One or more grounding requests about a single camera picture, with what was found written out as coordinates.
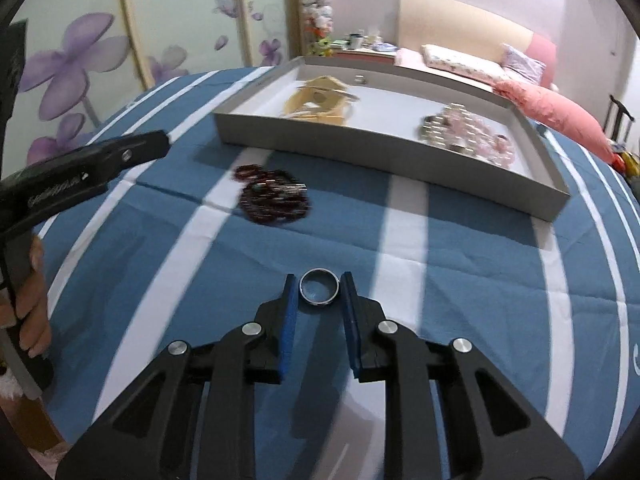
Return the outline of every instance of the purple flower print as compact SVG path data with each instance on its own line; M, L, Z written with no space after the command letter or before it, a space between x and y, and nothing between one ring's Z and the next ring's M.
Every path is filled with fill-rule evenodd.
M238 4L234 0L216 0L218 10L230 18L237 18L240 15Z
M35 139L27 152L27 166L83 146L93 134L92 132L80 133L84 120L84 114L67 114L60 121L55 138Z
M18 91L27 92L50 80L38 110L41 121L60 117L86 97L87 72L110 72L124 63L129 39L100 39L113 20L107 12L80 16L66 28L60 50L41 50L27 59Z
M271 43L264 40L259 48L260 54L264 56L260 66L276 66L282 63L282 53L278 52L281 45L280 40L273 40Z
M174 77L187 75L188 70L178 68L184 60L187 59L187 51L181 46L168 46L160 57L160 63L155 57L149 56L149 65L151 66L151 75L154 77L156 84L164 83Z
M226 46L228 42L229 42L229 38L227 36L220 36L213 48L215 48L216 50L220 50L224 46Z
M256 21L256 22L261 22L264 19L264 14L262 12L254 12L254 3L253 2L249 2L249 12L252 12L251 17Z

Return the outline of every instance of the mug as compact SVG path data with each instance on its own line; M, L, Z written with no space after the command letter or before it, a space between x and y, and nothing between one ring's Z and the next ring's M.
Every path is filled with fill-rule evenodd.
M349 35L349 48L352 48L352 49L362 48L363 42L364 42L364 36L362 34Z

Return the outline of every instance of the headboard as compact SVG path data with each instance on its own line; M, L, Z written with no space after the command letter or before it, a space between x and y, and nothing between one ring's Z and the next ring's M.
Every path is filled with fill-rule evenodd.
M400 0L398 46L420 52L436 44L500 63L508 43L547 65L542 86L553 82L556 46L506 18L456 0Z

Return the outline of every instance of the chair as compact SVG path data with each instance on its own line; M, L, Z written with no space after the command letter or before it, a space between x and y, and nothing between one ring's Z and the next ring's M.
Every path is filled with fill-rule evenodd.
M623 105L620 101L618 101L613 95L609 95L609 109L607 110L607 117L604 119L604 124L602 125L602 131L605 133L607 137L607 125L609 124L609 118L611 117L611 111L613 110L614 105L617 107L616 119L613 123L613 128L610 132L610 138L614 142L619 142L620 136L620 127L622 126L623 116L628 117L628 123L626 124L626 132L625 137L622 139L623 143L626 143L629 138L629 133L631 132L631 126L636 122L636 119L631 116L629 110L626 109L625 105Z

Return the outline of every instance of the human hand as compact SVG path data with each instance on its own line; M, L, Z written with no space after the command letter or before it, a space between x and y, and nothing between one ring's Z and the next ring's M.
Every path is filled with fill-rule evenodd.
M16 294L16 314L24 319L20 329L20 347L29 351L29 357L42 354L51 344L51 326L47 317L47 287L42 274L44 248L42 241L33 236L29 258L31 275ZM15 325L14 310L7 298L0 298L0 327Z

